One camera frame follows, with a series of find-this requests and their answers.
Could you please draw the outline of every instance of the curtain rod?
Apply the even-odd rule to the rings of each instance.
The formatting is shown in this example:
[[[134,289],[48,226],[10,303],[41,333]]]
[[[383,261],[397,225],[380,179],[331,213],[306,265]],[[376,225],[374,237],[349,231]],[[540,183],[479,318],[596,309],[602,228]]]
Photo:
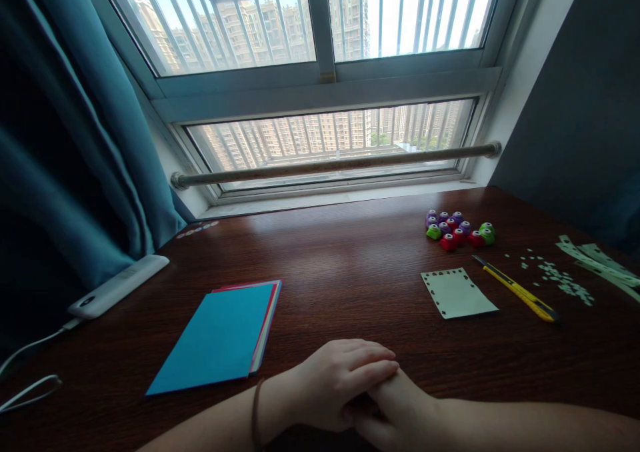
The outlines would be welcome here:
[[[338,172],[352,169],[368,169],[370,167],[385,167],[388,165],[402,165],[417,162],[436,162],[441,160],[465,159],[467,157],[494,157],[500,153],[501,148],[502,146],[500,142],[492,141],[484,145],[458,147],[456,149],[392,154],[383,155],[381,157],[358,157],[355,159],[314,162],[308,164],[278,165],[275,167],[262,167],[260,169],[244,169],[194,175],[185,175],[181,172],[174,172],[171,176],[171,184],[176,189],[184,190],[193,185],[270,179],[272,177]]]

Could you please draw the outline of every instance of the wall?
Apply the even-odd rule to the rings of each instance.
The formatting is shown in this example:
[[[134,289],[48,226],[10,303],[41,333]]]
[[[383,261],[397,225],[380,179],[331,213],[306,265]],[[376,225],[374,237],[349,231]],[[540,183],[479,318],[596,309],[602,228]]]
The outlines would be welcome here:
[[[508,57],[504,59],[505,71],[491,98],[495,108],[488,112],[490,119],[481,130],[483,143],[499,141],[503,147],[506,146],[572,3],[573,0],[539,0],[529,19],[529,26],[523,23],[527,21],[524,11],[512,18],[519,21],[513,42],[518,41],[520,33],[523,38],[520,39],[519,50],[510,52],[507,44],[506,50],[501,51],[501,55],[507,54]],[[479,158],[471,180],[480,186],[488,184],[498,162],[499,159],[495,158]]]
[[[639,170],[638,17],[639,0],[574,0],[489,182],[617,246],[624,221],[594,224]]]
[[[160,132],[159,126],[156,122],[151,120],[148,114],[145,114],[145,116],[147,117],[151,138],[155,145],[155,150],[158,152],[158,157],[160,158],[162,170],[165,172],[167,182],[169,182],[171,175],[174,172],[188,173],[176,159],[174,152],[169,147],[165,136]],[[186,208],[188,208],[194,217],[200,216],[202,212],[209,208],[209,202],[207,202],[199,189],[200,187],[190,187],[184,191],[173,189],[175,194],[180,198],[180,200],[182,200]]]

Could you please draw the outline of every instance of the wrist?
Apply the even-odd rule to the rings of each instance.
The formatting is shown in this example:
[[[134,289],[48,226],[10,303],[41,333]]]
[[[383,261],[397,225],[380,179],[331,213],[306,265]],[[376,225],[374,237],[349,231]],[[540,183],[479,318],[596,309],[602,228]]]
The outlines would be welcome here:
[[[296,397],[287,372],[268,378],[260,389],[258,425],[263,445],[295,423]]]
[[[429,396],[429,420],[433,424],[430,440],[433,441],[434,450],[446,450],[456,452],[465,450],[459,443],[457,429],[460,420],[455,399],[436,399]]]

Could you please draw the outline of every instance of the yellow utility knife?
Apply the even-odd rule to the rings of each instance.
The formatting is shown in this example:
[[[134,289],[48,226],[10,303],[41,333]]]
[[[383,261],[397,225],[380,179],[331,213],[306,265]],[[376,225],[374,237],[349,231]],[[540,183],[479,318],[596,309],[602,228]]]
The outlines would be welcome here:
[[[535,312],[535,314],[540,317],[545,322],[558,322],[560,317],[558,314],[550,308],[547,304],[542,302],[542,300],[538,299],[534,294],[528,292],[526,289],[522,288],[520,285],[516,284],[513,280],[508,278],[505,274],[500,272],[494,266],[489,264],[488,262],[482,260],[477,255],[473,256],[478,262],[484,265],[483,270],[489,272],[492,276],[502,282],[507,288],[520,297],[520,300],[527,304],[527,306]]]

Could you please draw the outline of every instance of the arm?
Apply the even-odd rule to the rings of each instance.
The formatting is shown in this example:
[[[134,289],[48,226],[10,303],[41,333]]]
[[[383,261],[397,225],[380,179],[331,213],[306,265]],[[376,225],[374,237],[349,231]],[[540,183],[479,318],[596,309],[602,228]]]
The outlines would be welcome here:
[[[264,382],[258,400],[262,445],[294,423],[342,431],[352,421],[344,405],[399,368],[395,354],[375,342],[332,341],[302,364]],[[146,444],[139,452],[253,451],[255,387],[214,405]]]
[[[357,414],[355,428],[382,451],[640,450],[640,422],[586,407],[438,400],[402,371],[369,394],[386,420]]]

